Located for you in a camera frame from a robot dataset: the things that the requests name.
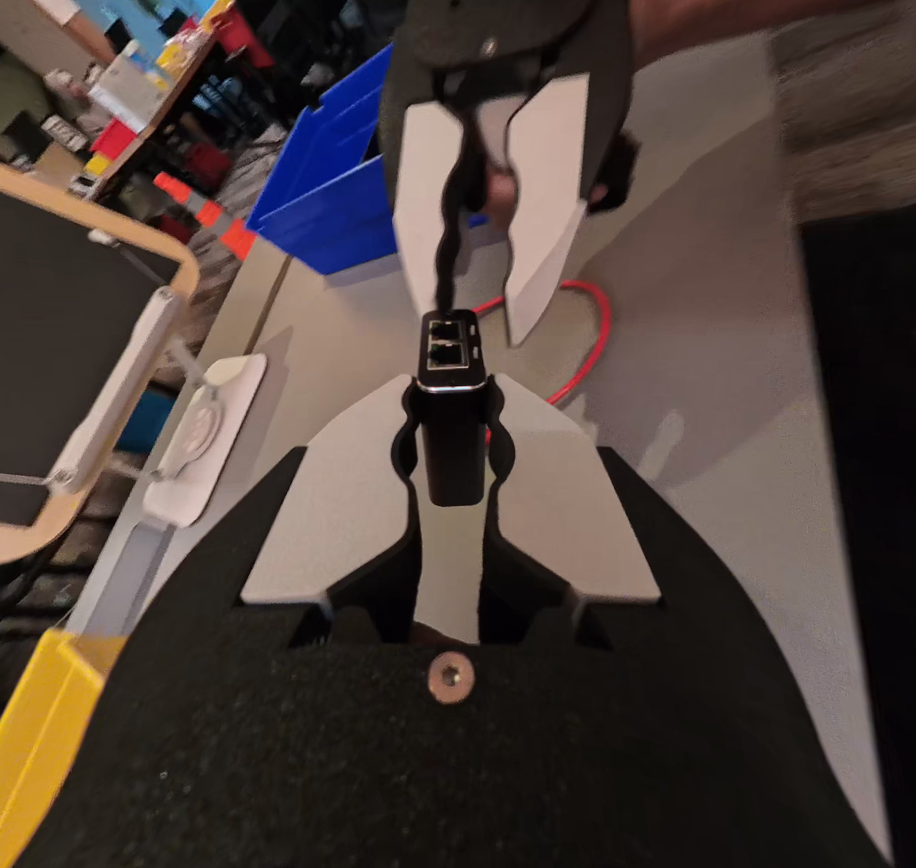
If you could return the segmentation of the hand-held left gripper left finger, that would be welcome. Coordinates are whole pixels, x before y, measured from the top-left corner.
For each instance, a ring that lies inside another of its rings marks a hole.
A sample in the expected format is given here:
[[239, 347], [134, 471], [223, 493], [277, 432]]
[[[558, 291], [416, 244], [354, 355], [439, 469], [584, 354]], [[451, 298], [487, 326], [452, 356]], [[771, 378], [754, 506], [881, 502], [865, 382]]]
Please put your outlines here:
[[329, 621], [361, 608], [380, 640], [406, 643], [421, 574], [410, 480], [417, 464], [414, 386], [410, 375], [393, 378], [312, 439], [241, 601], [309, 603]]

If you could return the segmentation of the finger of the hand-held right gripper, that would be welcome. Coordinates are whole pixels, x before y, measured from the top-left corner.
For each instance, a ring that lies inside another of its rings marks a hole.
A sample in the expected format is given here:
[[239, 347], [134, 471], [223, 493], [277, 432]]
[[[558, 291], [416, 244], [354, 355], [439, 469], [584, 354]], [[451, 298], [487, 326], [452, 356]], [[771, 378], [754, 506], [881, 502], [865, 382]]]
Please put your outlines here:
[[586, 73], [555, 78], [508, 125], [517, 199], [504, 296], [513, 347], [532, 333], [550, 304], [585, 214], [580, 187], [588, 93]]
[[464, 124], [442, 103], [407, 108], [393, 228], [407, 291], [419, 317], [447, 311], [461, 248], [466, 187]]

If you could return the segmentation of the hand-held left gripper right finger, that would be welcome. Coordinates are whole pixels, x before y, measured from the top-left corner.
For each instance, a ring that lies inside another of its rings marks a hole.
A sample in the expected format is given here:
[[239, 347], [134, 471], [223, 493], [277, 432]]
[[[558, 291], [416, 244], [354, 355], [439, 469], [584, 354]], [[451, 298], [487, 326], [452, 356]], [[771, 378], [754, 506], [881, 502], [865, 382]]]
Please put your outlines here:
[[521, 643], [546, 610], [582, 633], [594, 608], [656, 605], [660, 588], [591, 439], [506, 374], [490, 397], [479, 641]]

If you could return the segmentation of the blue plastic bin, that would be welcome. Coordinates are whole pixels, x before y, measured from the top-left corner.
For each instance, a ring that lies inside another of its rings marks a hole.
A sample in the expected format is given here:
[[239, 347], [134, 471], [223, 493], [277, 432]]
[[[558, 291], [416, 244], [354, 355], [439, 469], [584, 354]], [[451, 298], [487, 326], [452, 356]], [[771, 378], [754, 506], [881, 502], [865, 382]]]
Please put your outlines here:
[[246, 227], [329, 276], [396, 251], [376, 136], [388, 45], [305, 108]]

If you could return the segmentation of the black ethernet port adapter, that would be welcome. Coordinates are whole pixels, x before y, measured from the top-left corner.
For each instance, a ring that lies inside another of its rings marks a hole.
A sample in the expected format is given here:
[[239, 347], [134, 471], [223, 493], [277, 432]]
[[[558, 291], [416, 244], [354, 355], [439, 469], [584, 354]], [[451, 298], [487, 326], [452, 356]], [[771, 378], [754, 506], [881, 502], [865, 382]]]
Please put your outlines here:
[[483, 498], [489, 385], [476, 313], [426, 314], [416, 386], [429, 497], [435, 506], [475, 506]]

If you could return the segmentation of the yellow plastic bin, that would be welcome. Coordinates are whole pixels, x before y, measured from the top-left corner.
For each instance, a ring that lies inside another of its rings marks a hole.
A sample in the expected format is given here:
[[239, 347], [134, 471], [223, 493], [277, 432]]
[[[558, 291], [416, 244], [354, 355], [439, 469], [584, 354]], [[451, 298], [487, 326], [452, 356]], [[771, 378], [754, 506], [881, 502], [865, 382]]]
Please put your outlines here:
[[1, 722], [1, 865], [13, 866], [73, 766], [125, 635], [43, 633]]

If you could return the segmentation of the person's right hand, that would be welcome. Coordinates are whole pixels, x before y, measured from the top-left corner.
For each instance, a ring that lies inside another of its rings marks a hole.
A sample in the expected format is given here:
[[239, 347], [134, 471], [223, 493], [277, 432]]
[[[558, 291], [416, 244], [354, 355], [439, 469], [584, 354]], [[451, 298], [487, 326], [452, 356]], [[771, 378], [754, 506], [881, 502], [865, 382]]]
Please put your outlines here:
[[517, 209], [518, 192], [511, 173], [487, 165], [487, 197], [482, 208], [490, 221], [507, 228]]

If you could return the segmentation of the orange traffic cone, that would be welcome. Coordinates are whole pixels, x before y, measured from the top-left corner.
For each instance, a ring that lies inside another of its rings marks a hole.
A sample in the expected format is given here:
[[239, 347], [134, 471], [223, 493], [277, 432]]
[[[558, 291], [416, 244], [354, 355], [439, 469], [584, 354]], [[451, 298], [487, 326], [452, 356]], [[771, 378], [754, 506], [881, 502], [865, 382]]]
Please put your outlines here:
[[231, 216], [214, 200], [174, 176], [160, 172], [153, 181], [168, 198], [191, 213], [204, 230], [215, 235], [235, 257], [240, 261], [246, 260], [258, 235], [246, 227], [245, 221]]

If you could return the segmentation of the blue basket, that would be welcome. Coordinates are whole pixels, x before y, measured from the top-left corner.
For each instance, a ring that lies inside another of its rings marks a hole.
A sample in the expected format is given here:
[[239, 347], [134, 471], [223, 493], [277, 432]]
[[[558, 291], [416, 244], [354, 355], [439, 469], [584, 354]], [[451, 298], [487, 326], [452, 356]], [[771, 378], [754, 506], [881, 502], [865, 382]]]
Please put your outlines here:
[[159, 387], [147, 388], [116, 442], [119, 451], [148, 455], [155, 447], [177, 395]]

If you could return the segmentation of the person's black clothing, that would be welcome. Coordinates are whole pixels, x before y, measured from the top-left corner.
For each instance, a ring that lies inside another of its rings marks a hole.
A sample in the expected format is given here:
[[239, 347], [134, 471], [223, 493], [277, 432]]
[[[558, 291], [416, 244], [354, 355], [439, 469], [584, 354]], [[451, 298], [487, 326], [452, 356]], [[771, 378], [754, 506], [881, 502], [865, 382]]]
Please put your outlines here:
[[915, 864], [915, 207], [801, 245], [887, 824]]

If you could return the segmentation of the cluttered wooden table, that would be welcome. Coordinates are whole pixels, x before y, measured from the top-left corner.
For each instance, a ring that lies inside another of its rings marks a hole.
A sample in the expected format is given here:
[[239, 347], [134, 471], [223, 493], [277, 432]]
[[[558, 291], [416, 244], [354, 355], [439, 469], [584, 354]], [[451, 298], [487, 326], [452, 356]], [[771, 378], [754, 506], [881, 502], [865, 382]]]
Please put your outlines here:
[[166, 124], [173, 111], [184, 110], [179, 101], [192, 95], [193, 86], [200, 85], [198, 80], [202, 78], [204, 65], [220, 48], [217, 38], [200, 31], [198, 49], [191, 53], [177, 79], [161, 88], [129, 57], [120, 54], [106, 61], [102, 53], [90, 47], [83, 35], [92, 22], [81, 9], [75, 9], [61, 25], [54, 13], [48, 12], [39, 1], [2, 0], [1, 16], [2, 46], [40, 79], [53, 69], [68, 68], [76, 75], [77, 67], [85, 68], [93, 63], [105, 66], [90, 91], [98, 94], [96, 101], [111, 109], [114, 118], [129, 127], [133, 137], [98, 175], [93, 190], [95, 198], [138, 154], [149, 153], [156, 131]]

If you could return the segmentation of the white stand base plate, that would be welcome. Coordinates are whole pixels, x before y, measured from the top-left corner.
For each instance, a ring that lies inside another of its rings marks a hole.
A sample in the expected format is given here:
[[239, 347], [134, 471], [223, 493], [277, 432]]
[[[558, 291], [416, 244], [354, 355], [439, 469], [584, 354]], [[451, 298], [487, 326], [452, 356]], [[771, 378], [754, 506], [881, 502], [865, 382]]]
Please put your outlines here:
[[265, 354], [211, 365], [149, 475], [144, 513], [170, 527], [196, 523], [210, 503], [268, 368]]

